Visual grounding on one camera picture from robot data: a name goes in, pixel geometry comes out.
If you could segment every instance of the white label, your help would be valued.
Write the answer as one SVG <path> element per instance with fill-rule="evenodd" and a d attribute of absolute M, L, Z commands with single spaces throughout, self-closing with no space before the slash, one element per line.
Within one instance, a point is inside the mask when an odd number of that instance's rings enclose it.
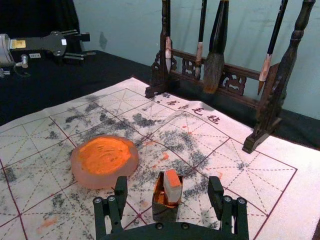
<path fill-rule="evenodd" d="M 40 53 L 30 53 L 29 56 L 31 59 L 40 59 L 41 58 Z"/>

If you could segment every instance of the red grid line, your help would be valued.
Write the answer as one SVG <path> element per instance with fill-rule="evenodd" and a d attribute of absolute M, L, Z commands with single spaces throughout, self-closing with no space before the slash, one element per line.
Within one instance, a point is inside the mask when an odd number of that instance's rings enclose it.
<path fill-rule="evenodd" d="M 133 92 L 133 93 L 136 93 L 136 94 L 142 96 L 141 94 L 139 94 L 139 93 L 137 93 L 137 92 L 134 92 L 134 91 L 132 91 L 132 90 L 130 90 L 130 89 L 127 89 L 127 90 L 129 90 L 129 91 L 131 91 L 131 92 Z M 156 103 L 156 104 L 159 104 L 159 105 L 161 105 L 161 106 L 164 106 L 164 107 L 168 108 L 167 106 L 162 105 L 162 104 L 160 104 L 160 103 L 158 103 L 158 102 L 155 102 L 155 101 L 153 101 L 153 100 L 151 100 L 151 101 L 149 101 L 149 102 L 147 102 L 147 103 L 150 103 L 150 102 L 154 102 L 154 103 Z M 198 117 L 198 116 L 196 116 L 196 115 L 193 115 L 193 114 L 191 114 L 191 113 L 189 113 L 189 112 L 187 112 L 187 111 L 184 111 L 184 110 L 175 110 L 175 109 L 172 109 L 172 108 L 169 108 L 169 109 L 171 109 L 171 110 L 173 110 L 173 111 L 175 111 L 175 112 L 188 113 L 188 114 L 192 115 L 193 117 L 196 117 L 196 118 L 198 118 L 199 120 L 201 120 L 201 121 L 207 123 L 208 125 L 214 127 L 214 128 L 215 128 L 216 130 L 218 130 L 219 132 L 221 132 L 221 133 L 225 134 L 226 136 L 228 136 L 226 133 L 224 133 L 223 131 L 221 131 L 220 129 L 218 129 L 217 127 L 215 127 L 214 125 L 210 124 L 209 122 L 203 120 L 202 118 L 200 118 L 200 117 Z M 30 121 L 30 122 L 27 122 L 27 123 L 23 123 L 23 124 L 20 124 L 20 125 L 17 125 L 17 126 L 13 126 L 13 127 L 9 128 L 9 129 L 7 129 L 7 130 L 5 130 L 5 131 L 0 132 L 0 134 L 1 134 L 1 133 L 4 133 L 4 132 L 6 132 L 6 131 L 9 131 L 9 130 L 11 130 L 11 129 L 13 129 L 13 128 L 16 128 L 16 127 L 18 127 L 18 126 L 23 126 L 24 124 L 28 124 L 28 123 L 31 123 L 31 122 L 34 122 L 34 121 L 38 121 L 38 120 L 41 120 L 41 119 L 45 119 L 45 118 L 47 118 L 47 117 L 35 119 L 35 120 Z M 49 118 L 50 118 L 50 119 L 58 126 L 58 128 L 64 133 L 64 135 L 66 136 L 66 139 L 68 139 L 68 140 L 73 144 L 73 146 L 76 147 L 76 145 L 75 145 L 75 144 L 71 141 L 71 139 L 70 139 L 71 136 L 68 137 L 68 136 L 66 135 L 66 133 L 60 128 L 60 126 L 59 126 L 50 116 L 49 116 Z M 140 135 L 142 135 L 143 137 L 146 137 L 147 139 L 151 140 L 149 137 L 150 137 L 152 134 L 150 134 L 149 136 L 143 136 L 142 134 L 140 134 Z M 228 139 L 227 139 L 227 140 L 229 140 L 229 139 L 232 139 L 232 140 L 234 140 L 234 141 L 242 144 L 241 142 L 239 142 L 238 140 L 236 140 L 236 139 L 234 139 L 234 138 L 232 138 L 232 137 L 230 137 L 230 136 L 228 136 Z M 44 151 L 44 150 L 46 150 L 46 149 L 48 149 L 48 148 L 51 148 L 51 147 L 52 147 L 52 146 L 49 146 L 49 147 L 41 150 L 41 152 Z M 266 222 L 267 222 L 267 220 L 269 219 L 271 213 L 273 212 L 273 210 L 275 209 L 275 207 L 276 207 L 277 204 L 279 203 L 279 200 L 281 199 L 283 193 L 285 192 L 285 190 L 286 190 L 287 187 L 289 186 L 290 182 L 292 181 L 294 175 L 296 174 L 296 172 L 297 172 L 297 170 L 298 170 L 296 167 L 291 166 L 291 165 L 289 165 L 289 164 L 287 164 L 287 163 L 285 163 L 285 162 L 282 162 L 282 161 L 280 161 L 280 160 L 278 160 L 278 159 L 275 159 L 275 158 L 273 158 L 273 157 L 271 157 L 271 156 L 269 156 L 269 155 L 267 155 L 267 154 L 265 154 L 265 153 L 263 153 L 263 152 L 260 152 L 260 151 L 258 151 L 258 150 L 255 150 L 255 152 L 260 153 L 260 154 L 262 154 L 262 155 L 264 155 L 264 156 L 266 156 L 266 157 L 269 157 L 269 158 L 271 158 L 271 159 L 273 159 L 273 160 L 275 160 L 275 161 L 277 161 L 277 162 L 280 162 L 280 163 L 282 163 L 282 164 L 284 164 L 284 165 L 287 165 L 287 166 L 295 169 L 295 172 L 294 172 L 293 175 L 291 176 L 291 178 L 290 178 L 289 182 L 287 183 L 287 185 L 285 186 L 283 192 L 280 194 L 278 200 L 276 201 L 275 205 L 274 205 L 273 208 L 271 209 L 270 213 L 269 213 L 269 214 L 266 214 L 267 218 L 266 218 L 266 220 L 263 222 L 263 224 L 261 225 L 259 231 L 258 231 L 257 234 L 255 235 L 255 237 L 254 237 L 253 240 L 255 240 L 255 239 L 258 237 L 259 233 L 261 232 L 262 228 L 263 228 L 264 225 L 266 224 Z M 32 154 L 32 155 L 30 155 L 30 156 L 28 156 L 28 157 L 25 157 L 25 158 L 19 160 L 19 161 L 17 161 L 17 162 L 20 162 L 20 161 L 22 161 L 22 160 L 24 160 L 24 159 L 26 159 L 26 158 L 29 158 L 29 157 L 31 157 L 31 156 L 33 156 L 33 155 L 35 155 L 35 154 L 38 154 L 38 153 L 39 153 L 39 151 L 36 152 L 36 153 L 34 153 L 34 154 Z M 15 206 L 16 206 L 16 208 L 17 208 L 17 211 L 18 211 L 18 216 L 17 216 L 17 217 L 20 218 L 20 222 L 21 222 L 21 225 L 22 225 L 23 233 L 24 233 L 24 235 L 25 235 L 25 239 L 28 240 L 28 237 L 27 237 L 27 234 L 26 234 L 26 231 L 25 231 L 23 222 L 22 222 L 21 213 L 19 212 L 18 206 L 17 206 L 17 204 L 16 204 L 16 201 L 15 201 L 15 199 L 14 199 L 14 197 L 13 197 L 13 194 L 12 194 L 12 191 L 11 191 L 11 189 L 10 189 L 9 182 L 8 182 L 8 179 L 7 179 L 5 170 L 4 170 L 5 167 L 3 166 L 3 163 L 2 163 L 2 161 L 1 161 L 1 159 L 0 159 L 0 163 L 1 163 L 1 167 L 2 167 L 2 170 L 3 170 L 3 172 L 4 172 L 4 176 L 5 176 L 6 181 L 7 181 L 7 184 L 8 184 L 8 189 L 9 189 L 9 191 L 10 191 L 12 200 L 14 201 L 14 204 L 15 204 Z M 191 173 L 193 170 L 196 171 L 196 167 L 192 168 L 189 173 Z M 228 189 L 227 187 L 225 187 L 225 189 L 227 189 L 227 190 L 229 190 L 230 192 L 238 195 L 237 193 L 231 191 L 231 190 Z M 128 203 L 128 205 L 137 213 L 137 211 L 136 211 L 129 203 Z M 140 218 L 140 219 L 146 224 L 146 222 L 141 218 L 141 214 L 142 214 L 142 213 L 140 213 L 140 214 L 137 213 L 138 216 L 137 216 L 132 222 L 134 222 L 137 218 Z"/>
<path fill-rule="evenodd" d="M 284 192 L 286 191 L 287 187 L 289 186 L 291 180 L 294 178 L 296 172 L 298 171 L 298 169 L 296 169 L 293 173 L 293 175 L 291 176 L 290 180 L 288 181 L 288 183 L 286 184 L 285 188 L 283 189 L 283 192 L 280 194 L 278 200 L 275 202 L 273 208 L 271 209 L 271 211 L 269 212 L 269 214 L 267 215 L 266 219 L 264 220 L 264 222 L 262 223 L 260 229 L 258 230 L 258 232 L 256 233 L 256 235 L 254 236 L 253 240 L 255 240 L 259 233 L 261 232 L 262 228 L 264 227 L 264 225 L 266 224 L 266 222 L 268 221 L 269 217 L 271 216 L 272 212 L 274 211 L 274 209 L 276 208 L 276 206 L 278 205 L 278 202 L 280 201 L 281 197 L 283 196 Z"/>
<path fill-rule="evenodd" d="M 5 180 L 6 180 L 6 184 L 8 185 L 8 189 L 9 189 L 9 192 L 10 192 L 10 194 L 11 194 L 11 198 L 12 198 L 12 200 L 13 200 L 13 203 L 14 203 L 15 207 L 16 207 L 16 211 L 17 211 L 17 213 L 18 213 L 18 217 L 19 217 L 20 222 L 21 222 L 21 227 L 22 227 L 22 230 L 23 230 L 24 237 L 25 237 L 26 240 L 28 240 L 27 233 L 26 233 L 26 229 L 25 229 L 24 223 L 23 223 L 23 221 L 22 221 L 21 213 L 20 213 L 20 211 L 19 211 L 18 205 L 17 205 L 17 203 L 16 203 L 16 200 L 15 200 L 14 195 L 13 195 L 13 193 L 12 193 L 12 190 L 11 190 L 11 188 L 10 188 L 9 181 L 8 181 L 8 177 L 7 177 L 6 171 L 4 170 L 4 165 L 2 164 L 1 158 L 0 158 L 0 164 L 1 164 L 1 167 L 2 167 L 3 175 L 4 175 Z"/>

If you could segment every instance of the brush tip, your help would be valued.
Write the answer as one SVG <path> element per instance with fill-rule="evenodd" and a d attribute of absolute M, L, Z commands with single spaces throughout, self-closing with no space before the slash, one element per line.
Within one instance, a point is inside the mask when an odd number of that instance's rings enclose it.
<path fill-rule="evenodd" d="M 260 92 L 261 92 L 261 90 L 262 90 L 262 88 L 263 88 L 263 86 L 264 86 L 264 81 L 259 81 L 259 87 L 258 87 L 258 95 L 260 94 Z"/>

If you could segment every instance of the screw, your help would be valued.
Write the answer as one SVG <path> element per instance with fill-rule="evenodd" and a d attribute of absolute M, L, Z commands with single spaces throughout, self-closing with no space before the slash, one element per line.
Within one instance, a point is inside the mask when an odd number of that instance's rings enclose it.
<path fill-rule="evenodd" d="M 238 199 L 238 202 L 241 203 L 241 204 L 245 204 L 245 203 L 246 203 L 246 200 L 244 200 L 243 198 L 239 198 L 239 199 Z"/>
<path fill-rule="evenodd" d="M 231 197 L 225 196 L 225 197 L 224 197 L 224 200 L 225 200 L 226 202 L 230 202 L 230 201 L 231 201 Z"/>
<path fill-rule="evenodd" d="M 155 225 L 155 228 L 160 230 L 160 229 L 163 229 L 164 226 L 162 225 L 162 223 L 158 222 L 156 225 Z"/>
<path fill-rule="evenodd" d="M 94 202 L 95 202 L 96 204 L 100 203 L 100 202 L 101 202 L 101 198 L 96 198 L 96 199 L 94 200 Z"/>
<path fill-rule="evenodd" d="M 181 228 L 183 230 L 187 230 L 187 229 L 189 229 L 189 224 L 184 222 L 184 223 L 181 224 Z"/>

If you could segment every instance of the wooden brush holder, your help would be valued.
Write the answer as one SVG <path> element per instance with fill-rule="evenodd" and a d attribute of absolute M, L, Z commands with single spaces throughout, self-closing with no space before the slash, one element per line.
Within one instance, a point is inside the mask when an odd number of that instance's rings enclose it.
<path fill-rule="evenodd" d="M 145 97 L 152 98 L 155 93 L 170 92 L 173 88 L 180 86 L 180 81 L 189 81 L 203 86 L 203 81 L 195 77 L 196 56 L 187 52 L 172 49 L 171 69 L 168 72 L 166 66 L 166 35 L 170 12 L 167 11 L 167 0 L 162 0 L 162 31 L 160 35 L 160 51 L 157 53 L 152 64 L 152 79 L 150 86 L 145 90 Z M 253 133 L 249 135 L 242 150 L 252 153 L 275 128 L 279 125 L 281 118 L 279 113 L 287 95 L 287 84 L 294 68 L 299 43 L 304 35 L 311 10 L 316 0 L 303 0 L 300 14 L 295 22 L 294 31 L 291 35 L 290 44 L 283 55 L 281 62 L 272 65 L 263 87 L 260 100 L 244 96 L 247 79 L 259 80 L 260 72 L 245 67 L 224 65 L 217 94 L 225 95 L 236 102 L 247 105 L 256 110 L 256 124 Z M 182 71 L 177 71 L 177 60 L 182 59 Z"/>

